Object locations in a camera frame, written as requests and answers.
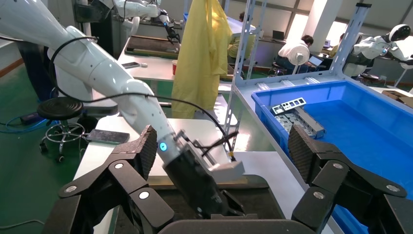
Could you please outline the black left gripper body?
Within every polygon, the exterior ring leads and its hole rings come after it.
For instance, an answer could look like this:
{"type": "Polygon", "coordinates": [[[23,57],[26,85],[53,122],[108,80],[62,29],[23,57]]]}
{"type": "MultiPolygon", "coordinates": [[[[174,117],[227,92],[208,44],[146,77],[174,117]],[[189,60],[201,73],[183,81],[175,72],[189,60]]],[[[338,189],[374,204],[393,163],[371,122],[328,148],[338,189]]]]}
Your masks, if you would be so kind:
{"type": "Polygon", "coordinates": [[[212,207],[226,207],[226,199],[218,186],[190,149],[164,165],[164,170],[187,204],[201,217],[212,207]]]}

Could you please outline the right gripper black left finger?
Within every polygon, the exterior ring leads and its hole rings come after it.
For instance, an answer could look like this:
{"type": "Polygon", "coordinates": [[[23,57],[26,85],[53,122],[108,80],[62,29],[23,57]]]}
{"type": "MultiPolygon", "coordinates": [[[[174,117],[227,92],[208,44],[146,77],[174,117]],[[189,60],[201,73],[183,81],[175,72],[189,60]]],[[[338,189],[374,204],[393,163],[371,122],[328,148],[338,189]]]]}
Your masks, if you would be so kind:
{"type": "Polygon", "coordinates": [[[102,165],[64,185],[42,233],[92,234],[117,206],[140,234],[157,234],[170,224],[174,211],[147,183],[156,137],[148,125],[137,140],[117,145],[102,165]]]}

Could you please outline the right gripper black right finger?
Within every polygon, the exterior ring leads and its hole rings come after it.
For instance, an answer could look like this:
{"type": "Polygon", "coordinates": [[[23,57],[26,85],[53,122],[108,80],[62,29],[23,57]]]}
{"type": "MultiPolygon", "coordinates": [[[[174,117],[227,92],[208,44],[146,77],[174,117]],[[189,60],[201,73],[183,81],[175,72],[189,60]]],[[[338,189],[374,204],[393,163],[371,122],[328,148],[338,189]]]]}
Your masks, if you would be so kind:
{"type": "Polygon", "coordinates": [[[352,163],[334,144],[312,139],[293,125],[288,149],[309,185],[292,219],[313,233],[322,232],[333,209],[347,209],[371,234],[410,234],[413,202],[401,186],[352,163]]]}

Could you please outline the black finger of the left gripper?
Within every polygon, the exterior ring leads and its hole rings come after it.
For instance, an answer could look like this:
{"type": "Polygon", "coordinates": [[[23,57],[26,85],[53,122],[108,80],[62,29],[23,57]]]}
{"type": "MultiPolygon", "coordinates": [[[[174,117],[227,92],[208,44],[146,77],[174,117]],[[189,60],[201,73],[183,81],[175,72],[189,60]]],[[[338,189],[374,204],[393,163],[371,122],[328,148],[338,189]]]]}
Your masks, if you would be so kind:
{"type": "Polygon", "coordinates": [[[211,218],[212,215],[223,215],[223,216],[239,216],[239,212],[230,207],[212,207],[206,211],[206,218],[211,218]]]}
{"type": "Polygon", "coordinates": [[[228,211],[226,215],[245,215],[244,207],[236,197],[234,197],[227,190],[222,190],[222,194],[228,203],[228,211]]]}

